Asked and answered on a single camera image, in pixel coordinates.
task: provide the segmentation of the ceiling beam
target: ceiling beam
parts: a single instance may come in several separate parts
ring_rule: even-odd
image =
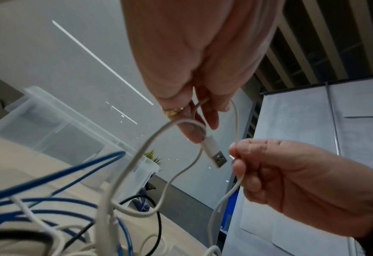
[[[352,13],[373,73],[373,24],[366,0],[350,0]]]
[[[316,0],[303,0],[303,4],[309,14],[310,20],[313,23],[314,29],[316,30],[319,40],[323,45],[324,51],[329,58],[331,65],[334,69],[338,79],[348,78],[346,69],[341,57],[337,51],[337,47],[334,44],[333,38],[330,34],[329,28],[327,27],[326,21],[324,20],[322,11]]]
[[[259,81],[267,89],[268,92],[272,92],[274,90],[272,88],[271,83],[268,81],[267,78],[265,78],[264,74],[261,72],[261,70],[259,68],[257,68],[257,70],[255,71],[255,74],[257,75]]]
[[[287,41],[289,47],[291,48],[293,54],[295,55],[297,62],[299,63],[300,67],[302,68],[303,72],[308,78],[309,83],[317,84],[318,81],[316,75],[314,74],[314,71],[310,66],[308,59],[306,58],[306,55],[303,52],[302,47],[298,43],[284,15],[282,16],[278,24],[278,27],[279,30],[282,32],[282,35],[284,36],[285,40]]]
[[[268,51],[266,53],[268,59],[274,66],[275,70],[278,72],[279,76],[281,77],[282,81],[285,83],[285,85],[288,88],[294,88],[294,82],[291,79],[291,75],[287,71],[287,69],[284,67],[282,62],[279,60],[279,58],[276,55],[275,50],[270,46],[268,48]]]

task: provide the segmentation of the desk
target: desk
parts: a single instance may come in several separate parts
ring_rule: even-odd
[[[67,167],[69,167],[69,165],[66,163],[44,154],[34,155],[30,149],[0,138],[0,170],[19,170],[28,174],[30,177],[37,178],[58,170],[65,169]],[[74,174],[69,175],[51,182],[50,185],[60,188],[74,181],[76,178],[77,177]],[[98,203],[100,197],[99,193],[83,186],[80,183],[72,186],[66,190],[66,192],[79,199],[95,204]],[[157,233],[158,225],[157,217],[155,215],[149,218],[134,218],[119,212],[117,215],[128,227],[135,250],[140,247],[141,242],[148,235]],[[167,242],[176,244],[183,251],[187,252],[189,256],[198,256],[205,253],[207,248],[198,240],[165,216],[161,215],[161,219],[162,235]],[[149,243],[146,244],[146,248],[143,250],[143,252],[150,249],[150,246],[153,244],[154,239],[149,240]]]

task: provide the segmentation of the hand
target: hand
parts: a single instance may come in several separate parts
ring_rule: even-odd
[[[209,97],[202,113],[209,127],[218,111],[257,69],[278,23],[284,0],[122,0],[133,56],[144,82],[163,109],[184,108],[171,117],[193,118],[192,92]],[[203,123],[200,116],[197,120]],[[193,124],[181,131],[204,139]]]
[[[249,201],[342,236],[364,237],[373,228],[373,169],[285,140],[245,139],[229,153],[236,176],[245,174]]]

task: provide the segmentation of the transparent plastic container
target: transparent plastic container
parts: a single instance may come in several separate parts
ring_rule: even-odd
[[[13,165],[24,170],[29,165],[45,163],[40,159],[58,163],[50,168],[67,168],[109,153],[125,151],[122,159],[81,181],[99,191],[124,170],[136,153],[120,139],[36,86],[27,88],[25,96],[6,110],[10,113],[0,120],[0,154],[5,154],[6,161],[0,161],[0,168]],[[73,175],[80,177],[96,167],[98,165]],[[158,169],[157,164],[143,156],[115,199],[119,201],[138,193]]]

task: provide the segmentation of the white wall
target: white wall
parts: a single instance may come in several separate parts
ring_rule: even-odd
[[[52,20],[154,105],[102,66]],[[168,121],[137,70],[118,0],[13,0],[1,3],[0,79],[21,91],[31,85],[43,88],[134,148]],[[239,111],[241,138],[252,102],[242,91],[237,92],[234,99]],[[112,105],[137,124],[122,118]],[[234,140],[232,120],[232,111],[221,113],[220,128],[213,132],[225,154]],[[159,176],[166,181],[194,159],[198,151],[198,146],[187,141],[176,128],[162,136],[152,148],[162,158],[164,171]],[[226,191],[230,174],[230,162],[215,170],[209,160],[203,158],[174,185],[214,207]]]

